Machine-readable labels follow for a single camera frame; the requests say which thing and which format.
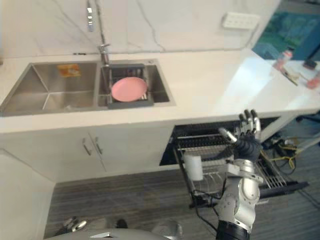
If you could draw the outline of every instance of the marble backsplash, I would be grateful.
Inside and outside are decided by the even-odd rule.
[[[260,15],[252,47],[281,0],[98,0],[111,53],[238,49],[251,31],[223,29],[226,12]],[[101,44],[95,1],[94,31],[87,0],[2,0],[4,56],[98,53]]]

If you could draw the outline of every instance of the gray carpet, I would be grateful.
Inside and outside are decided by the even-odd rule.
[[[305,136],[320,131],[320,124],[303,120],[292,122],[283,132]],[[252,240],[314,240],[320,236],[320,147],[315,145],[297,157],[294,180],[308,181],[305,192],[274,197],[256,207]],[[190,203],[180,171],[170,170],[59,183],[54,189],[45,238],[52,237],[71,216],[93,222],[106,218],[112,224],[119,218],[129,228],[150,231],[160,220],[181,223],[186,240],[212,240],[214,237],[197,218]],[[201,214],[214,225],[212,209]]]

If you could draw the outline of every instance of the robotic arm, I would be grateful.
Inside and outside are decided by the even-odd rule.
[[[217,240],[249,240],[256,218],[255,206],[260,197],[258,184],[263,182],[263,179],[255,174],[255,163],[261,150],[261,125],[254,110],[246,110],[244,114],[245,117],[240,115],[240,127],[236,128],[234,134],[225,128],[219,129],[224,138],[234,146],[235,160],[225,164],[220,170],[227,176],[222,195],[210,203],[215,204],[219,218]],[[50,239],[180,240],[182,235],[178,224],[172,222],[162,223],[152,232],[113,228],[66,233]]]
[[[249,240],[256,218],[255,206],[259,200],[259,183],[262,177],[255,174],[255,163],[259,157],[261,124],[252,110],[240,115],[240,127],[235,135],[220,128],[219,132],[234,146],[234,161],[224,165],[221,172],[227,179],[221,199],[216,200],[218,214],[217,240]]]

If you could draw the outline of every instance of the pink plate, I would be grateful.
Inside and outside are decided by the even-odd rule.
[[[139,77],[125,77],[117,81],[111,89],[112,97],[120,102],[140,99],[147,91],[146,82]]]

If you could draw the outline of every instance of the cabinet door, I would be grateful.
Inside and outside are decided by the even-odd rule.
[[[83,129],[15,133],[5,136],[2,145],[54,182],[94,178],[105,172],[88,132]]]
[[[139,123],[99,126],[90,130],[109,173],[138,173],[156,169],[171,136],[173,124]]]

